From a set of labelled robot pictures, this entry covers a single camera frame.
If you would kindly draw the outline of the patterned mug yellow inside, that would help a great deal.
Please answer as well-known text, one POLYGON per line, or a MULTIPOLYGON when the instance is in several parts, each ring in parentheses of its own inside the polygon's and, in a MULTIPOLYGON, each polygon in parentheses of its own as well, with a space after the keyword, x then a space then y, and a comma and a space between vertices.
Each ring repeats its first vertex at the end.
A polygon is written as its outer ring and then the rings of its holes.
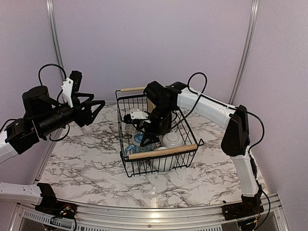
MULTIPOLYGON (((126 115, 131 115, 132 112, 140 112, 141 110, 138 108, 131 108, 127 111, 126 115)), ((125 132, 128 135, 133 135, 134 133, 136 133, 136 129, 134 128, 133 124, 132 124, 132 120, 126 120, 125 122, 125 132)))

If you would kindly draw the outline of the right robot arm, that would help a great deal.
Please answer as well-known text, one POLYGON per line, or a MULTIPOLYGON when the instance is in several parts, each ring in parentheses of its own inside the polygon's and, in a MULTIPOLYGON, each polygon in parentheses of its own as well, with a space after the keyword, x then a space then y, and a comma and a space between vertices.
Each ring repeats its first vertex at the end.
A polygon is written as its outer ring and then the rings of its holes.
POLYGON ((174 127, 165 126, 164 122, 171 121, 171 113, 180 109, 203 119, 200 125, 209 123, 223 132, 221 150, 233 162, 241 184, 243 202, 239 203, 238 211, 244 216, 250 215, 257 208, 256 200, 262 193, 252 157, 255 145, 251 144, 248 122, 248 117, 254 114, 243 105, 234 106, 215 100, 182 82, 163 86, 153 81, 147 84, 143 93, 154 104, 153 110, 142 117, 142 128, 150 139, 170 133, 174 127))

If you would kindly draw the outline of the blue mug yellow inside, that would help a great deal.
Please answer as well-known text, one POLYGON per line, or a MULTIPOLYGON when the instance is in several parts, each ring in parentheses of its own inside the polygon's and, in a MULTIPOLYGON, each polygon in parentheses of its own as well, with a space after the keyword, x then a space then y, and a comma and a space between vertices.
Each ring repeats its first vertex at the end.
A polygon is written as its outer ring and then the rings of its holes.
POLYGON ((152 150, 150 144, 147 146, 141 147, 141 141, 142 141, 143 135, 144 133, 137 132, 132 136, 131 138, 132 144, 125 148, 124 157, 128 157, 129 154, 149 152, 152 150))

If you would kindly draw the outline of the cream gold rimmed plate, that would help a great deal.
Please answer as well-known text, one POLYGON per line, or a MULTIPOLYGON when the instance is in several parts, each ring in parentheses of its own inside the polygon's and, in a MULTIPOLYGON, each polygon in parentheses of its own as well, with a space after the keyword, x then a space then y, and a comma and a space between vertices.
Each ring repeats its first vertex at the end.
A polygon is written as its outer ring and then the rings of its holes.
POLYGON ((147 112, 151 113, 155 109, 155 104, 147 98, 147 112))

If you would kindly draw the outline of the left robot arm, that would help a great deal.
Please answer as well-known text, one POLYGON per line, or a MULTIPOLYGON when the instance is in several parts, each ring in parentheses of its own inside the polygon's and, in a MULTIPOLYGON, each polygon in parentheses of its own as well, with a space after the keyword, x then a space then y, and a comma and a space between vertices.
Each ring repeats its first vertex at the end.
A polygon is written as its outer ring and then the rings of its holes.
MULTIPOLYGON (((71 122, 79 127, 90 125, 105 106, 104 100, 95 100, 91 93, 74 93, 73 105, 60 104, 49 96, 46 86, 36 86, 23 93, 25 115, 9 119, 1 128, 0 162, 21 155, 54 131, 65 128, 71 122)), ((0 184, 0 199, 42 205, 50 214, 57 214, 61 204, 51 186, 46 183, 21 185, 0 184)))

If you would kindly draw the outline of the black wire dish rack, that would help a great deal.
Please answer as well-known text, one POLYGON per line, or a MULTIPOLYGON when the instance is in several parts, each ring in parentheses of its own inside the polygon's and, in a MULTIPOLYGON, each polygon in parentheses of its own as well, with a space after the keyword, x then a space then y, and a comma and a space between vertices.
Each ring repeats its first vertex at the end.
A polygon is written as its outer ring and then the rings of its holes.
POLYGON ((126 175, 166 172, 189 167, 202 139, 197 139, 176 97, 186 84, 151 83, 143 93, 115 92, 120 158, 126 175))

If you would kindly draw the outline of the grey reindeer plate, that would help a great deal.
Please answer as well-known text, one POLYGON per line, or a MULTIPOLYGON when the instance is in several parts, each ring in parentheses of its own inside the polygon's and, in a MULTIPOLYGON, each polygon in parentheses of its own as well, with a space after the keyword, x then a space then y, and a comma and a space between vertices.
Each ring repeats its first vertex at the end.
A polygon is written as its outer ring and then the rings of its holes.
POLYGON ((172 113, 170 112, 168 116, 162 121, 161 127, 160 127, 160 132, 165 133, 167 132, 172 125, 172 113))

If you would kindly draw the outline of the white bowl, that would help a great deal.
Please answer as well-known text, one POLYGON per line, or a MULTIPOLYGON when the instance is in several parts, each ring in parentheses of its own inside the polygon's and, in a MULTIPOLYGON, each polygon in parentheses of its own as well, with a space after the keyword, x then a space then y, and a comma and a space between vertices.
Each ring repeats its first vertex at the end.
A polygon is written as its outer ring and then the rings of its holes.
POLYGON ((180 147, 183 145, 183 140, 179 133, 169 132, 163 136, 162 145, 167 148, 180 147))
POLYGON ((148 160, 151 171, 165 172, 174 167, 174 159, 172 156, 159 156, 148 160))

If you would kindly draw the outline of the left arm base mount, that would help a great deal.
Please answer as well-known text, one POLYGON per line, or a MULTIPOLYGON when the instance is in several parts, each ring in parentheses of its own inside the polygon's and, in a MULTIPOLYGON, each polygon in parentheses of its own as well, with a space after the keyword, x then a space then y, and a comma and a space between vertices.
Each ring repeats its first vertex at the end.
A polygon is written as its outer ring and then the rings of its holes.
POLYGON ((75 217, 77 205, 74 203, 57 201, 51 204, 36 205, 35 210, 54 217, 73 219, 75 217))

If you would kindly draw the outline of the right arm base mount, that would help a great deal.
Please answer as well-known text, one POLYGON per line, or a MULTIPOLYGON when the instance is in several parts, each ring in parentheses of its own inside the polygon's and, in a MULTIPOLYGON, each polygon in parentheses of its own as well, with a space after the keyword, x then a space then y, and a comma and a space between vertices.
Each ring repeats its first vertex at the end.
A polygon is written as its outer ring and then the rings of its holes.
POLYGON ((222 207, 222 214, 225 220, 232 220, 238 218, 245 218, 248 216, 258 215, 264 212, 262 204, 245 205, 243 202, 225 204, 222 207))

